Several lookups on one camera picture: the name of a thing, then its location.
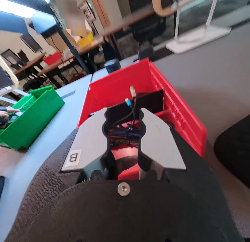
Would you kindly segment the yellow plastic bin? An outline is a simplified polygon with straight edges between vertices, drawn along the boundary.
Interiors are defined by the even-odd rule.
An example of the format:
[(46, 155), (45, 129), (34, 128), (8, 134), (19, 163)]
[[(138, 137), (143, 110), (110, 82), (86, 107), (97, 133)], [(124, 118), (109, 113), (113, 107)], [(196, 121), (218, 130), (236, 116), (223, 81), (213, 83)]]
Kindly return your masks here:
[(90, 45), (93, 42), (93, 34), (92, 32), (90, 32), (89, 34), (87, 34), (86, 37), (80, 37), (77, 40), (77, 44), (79, 45), (80, 48), (84, 48), (88, 45)]

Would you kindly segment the dark metal pole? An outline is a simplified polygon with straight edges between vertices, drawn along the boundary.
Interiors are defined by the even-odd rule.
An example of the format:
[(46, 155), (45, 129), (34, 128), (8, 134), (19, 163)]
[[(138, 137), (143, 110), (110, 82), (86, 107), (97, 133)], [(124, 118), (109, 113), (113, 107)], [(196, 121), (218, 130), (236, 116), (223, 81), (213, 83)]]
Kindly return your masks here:
[(55, 34), (59, 34), (63, 43), (65, 43), (69, 48), (78, 64), (84, 69), (87, 74), (92, 74), (92, 72), (86, 65), (86, 62), (81, 59), (81, 55), (76, 49), (76, 44), (72, 44), (69, 37), (66, 36), (65, 33), (67, 33), (67, 31), (64, 32), (61, 20), (59, 19), (59, 16), (57, 15), (53, 7), (51, 7), (50, 4), (46, 3), (36, 3), (32, 5), (32, 8), (36, 10), (36, 14), (32, 18), (32, 23), (36, 33), (40, 34), (45, 40), (51, 40), (53, 44), (55, 44), (55, 42), (52, 36)]

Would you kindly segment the person's left hand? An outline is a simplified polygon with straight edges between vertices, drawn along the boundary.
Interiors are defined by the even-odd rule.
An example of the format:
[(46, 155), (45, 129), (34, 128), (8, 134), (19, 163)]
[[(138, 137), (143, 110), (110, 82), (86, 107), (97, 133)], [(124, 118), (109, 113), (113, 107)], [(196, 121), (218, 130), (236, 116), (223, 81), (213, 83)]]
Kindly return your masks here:
[(119, 158), (115, 161), (117, 175), (120, 175), (123, 171), (135, 166), (138, 162), (138, 156), (126, 156)]

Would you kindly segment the green plastic bin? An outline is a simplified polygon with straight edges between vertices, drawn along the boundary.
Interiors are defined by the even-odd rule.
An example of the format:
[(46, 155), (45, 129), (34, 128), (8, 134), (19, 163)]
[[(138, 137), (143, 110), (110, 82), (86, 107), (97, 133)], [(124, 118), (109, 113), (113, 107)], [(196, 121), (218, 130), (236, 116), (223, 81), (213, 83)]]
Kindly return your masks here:
[(52, 85), (30, 91), (12, 106), (20, 109), (21, 114), (1, 129), (1, 146), (15, 150), (29, 148), (63, 105)]

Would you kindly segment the white tablet stand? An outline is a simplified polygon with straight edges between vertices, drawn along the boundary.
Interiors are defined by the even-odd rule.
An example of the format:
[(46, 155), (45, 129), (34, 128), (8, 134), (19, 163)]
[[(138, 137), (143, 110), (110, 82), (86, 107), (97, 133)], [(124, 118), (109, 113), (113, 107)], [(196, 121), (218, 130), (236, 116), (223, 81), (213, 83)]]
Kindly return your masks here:
[(174, 39), (166, 43), (166, 49), (175, 54), (182, 54), (230, 34), (231, 27), (218, 27), (211, 25), (217, 2), (218, 0), (213, 0), (205, 25), (197, 27), (182, 35), (178, 35), (180, 21), (180, 8), (178, 8)]
[[(0, 90), (0, 100), (4, 101), (4, 102), (7, 102), (7, 103), (11, 103), (13, 105), (16, 104), (20, 100), (20, 97), (18, 97), (13, 92), (15, 92), (17, 94), (20, 94), (22, 96), (29, 96), (30, 95), (29, 93), (26, 93), (26, 92), (24, 92), (22, 90), (13, 89), (11, 86), (8, 86), (8, 87), (2, 88)], [(6, 95), (6, 94), (9, 94), (15, 100), (4, 97), (4, 95)]]

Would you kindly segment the small red plastic bin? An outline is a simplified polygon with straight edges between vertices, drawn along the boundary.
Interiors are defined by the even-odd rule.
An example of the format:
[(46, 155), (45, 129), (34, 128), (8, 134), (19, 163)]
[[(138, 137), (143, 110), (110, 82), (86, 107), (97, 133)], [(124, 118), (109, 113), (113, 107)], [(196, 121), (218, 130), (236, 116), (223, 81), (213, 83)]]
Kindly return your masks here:
[(44, 57), (43, 61), (47, 64), (47, 65), (52, 65), (55, 62), (57, 62), (58, 60), (61, 60), (62, 58), (62, 53), (60, 52), (55, 52), (52, 55), (48, 55), (46, 57)]

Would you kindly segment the small black box device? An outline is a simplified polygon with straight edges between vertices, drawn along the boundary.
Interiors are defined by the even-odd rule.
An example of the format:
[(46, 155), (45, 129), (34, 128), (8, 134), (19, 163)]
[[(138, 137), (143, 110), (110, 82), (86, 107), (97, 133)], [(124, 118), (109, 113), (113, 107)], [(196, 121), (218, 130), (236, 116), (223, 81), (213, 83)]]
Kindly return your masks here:
[(145, 58), (148, 58), (149, 60), (151, 60), (153, 56), (154, 56), (154, 49), (152, 46), (142, 48), (138, 51), (139, 60), (142, 60)]

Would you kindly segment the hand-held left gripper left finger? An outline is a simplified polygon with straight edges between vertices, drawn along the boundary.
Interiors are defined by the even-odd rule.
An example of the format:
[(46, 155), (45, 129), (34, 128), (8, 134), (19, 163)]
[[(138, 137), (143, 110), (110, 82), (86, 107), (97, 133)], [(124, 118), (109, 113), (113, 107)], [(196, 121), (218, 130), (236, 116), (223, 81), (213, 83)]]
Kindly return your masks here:
[(82, 178), (87, 179), (92, 172), (99, 170), (105, 179), (117, 177), (108, 138), (109, 118), (105, 107), (80, 125), (61, 168), (63, 173), (81, 172)]

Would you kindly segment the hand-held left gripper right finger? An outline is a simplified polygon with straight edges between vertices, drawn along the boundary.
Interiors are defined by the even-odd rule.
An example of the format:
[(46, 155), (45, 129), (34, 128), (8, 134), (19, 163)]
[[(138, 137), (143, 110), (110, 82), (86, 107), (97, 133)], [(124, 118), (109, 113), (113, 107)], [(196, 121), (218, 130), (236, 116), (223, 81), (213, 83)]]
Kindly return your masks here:
[(156, 172), (157, 180), (163, 178), (166, 170), (186, 172), (186, 165), (170, 127), (146, 108), (140, 109), (139, 120), (139, 180), (143, 180), (149, 171)]

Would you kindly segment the small grey box device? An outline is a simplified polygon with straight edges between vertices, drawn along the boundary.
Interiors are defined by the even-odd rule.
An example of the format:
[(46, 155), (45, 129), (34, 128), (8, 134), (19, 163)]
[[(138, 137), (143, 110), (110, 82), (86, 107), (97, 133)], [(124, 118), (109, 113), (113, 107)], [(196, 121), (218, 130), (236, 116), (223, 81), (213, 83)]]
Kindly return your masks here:
[(121, 69), (120, 61), (117, 58), (105, 62), (104, 67), (108, 74)]

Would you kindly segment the dark wall monitor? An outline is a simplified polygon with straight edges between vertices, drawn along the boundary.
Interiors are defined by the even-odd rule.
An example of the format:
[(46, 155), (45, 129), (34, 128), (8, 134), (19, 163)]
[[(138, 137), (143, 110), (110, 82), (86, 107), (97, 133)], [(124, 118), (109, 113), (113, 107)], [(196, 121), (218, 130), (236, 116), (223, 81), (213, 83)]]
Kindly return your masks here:
[(34, 53), (42, 53), (42, 47), (36, 42), (36, 40), (32, 36), (22, 35), (20, 39), (34, 52)]

